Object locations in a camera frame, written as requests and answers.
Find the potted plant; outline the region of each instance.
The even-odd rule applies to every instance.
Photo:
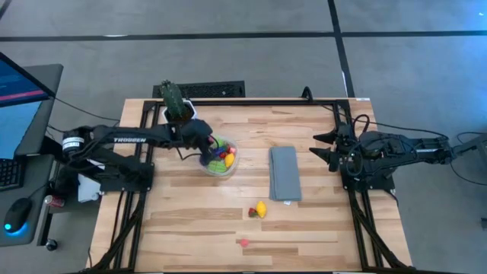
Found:
[[[190,100],[184,100],[181,90],[171,81],[163,81],[159,93],[164,98],[166,108],[162,111],[166,123],[185,123],[196,118],[196,110]]]

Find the small red object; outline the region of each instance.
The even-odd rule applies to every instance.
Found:
[[[46,198],[44,198],[44,202],[48,206],[62,208],[66,201],[59,196],[48,195]]]
[[[257,217],[259,214],[257,213],[257,210],[250,208],[249,209],[249,217]]]
[[[249,246],[249,240],[247,240],[247,239],[240,240],[240,245],[242,247],[248,247]]]

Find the toy fruit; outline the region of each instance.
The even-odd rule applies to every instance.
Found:
[[[234,161],[235,161],[235,155],[233,153],[230,153],[225,157],[225,167],[231,167]]]
[[[215,138],[213,139],[212,145],[210,145],[210,148],[225,148],[225,141],[220,139],[220,138]]]
[[[247,239],[240,240],[240,245],[242,247],[248,247],[249,246],[249,240],[247,240]]]
[[[208,169],[219,173],[224,173],[225,171],[227,171],[225,164],[223,164],[223,162],[221,161],[211,161],[208,164]]]
[[[215,153],[215,155],[220,155],[221,153],[223,153],[225,151],[226,151],[225,148],[219,148],[219,149],[215,149],[213,153]]]
[[[260,201],[257,203],[256,210],[257,210],[257,214],[259,214],[260,218],[264,218],[264,216],[266,216],[267,207],[263,201]]]
[[[253,218],[253,217],[257,217],[258,215],[259,215],[259,213],[257,213],[257,210],[255,210],[253,208],[249,209],[249,217]]]

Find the gray towel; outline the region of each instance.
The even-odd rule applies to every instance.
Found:
[[[301,201],[298,160],[294,147],[269,149],[269,198],[274,201]]]

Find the blue light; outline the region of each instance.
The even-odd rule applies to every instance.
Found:
[[[27,222],[25,222],[21,229],[17,230],[16,232],[5,232],[7,234],[7,236],[9,237],[19,237],[19,236],[22,236],[22,234],[25,234],[25,232],[27,231]]]

